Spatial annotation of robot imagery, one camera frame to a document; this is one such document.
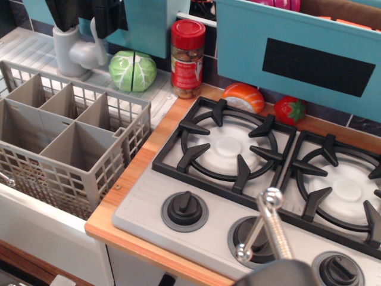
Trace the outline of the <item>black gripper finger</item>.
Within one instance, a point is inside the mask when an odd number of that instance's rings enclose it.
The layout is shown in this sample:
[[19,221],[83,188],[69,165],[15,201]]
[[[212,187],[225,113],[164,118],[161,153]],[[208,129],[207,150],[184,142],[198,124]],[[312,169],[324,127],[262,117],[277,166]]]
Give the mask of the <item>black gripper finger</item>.
[[93,2],[96,32],[105,39],[118,29],[128,31],[124,1],[96,0]]
[[76,0],[46,0],[55,25],[62,32],[68,32],[79,25],[78,5]]

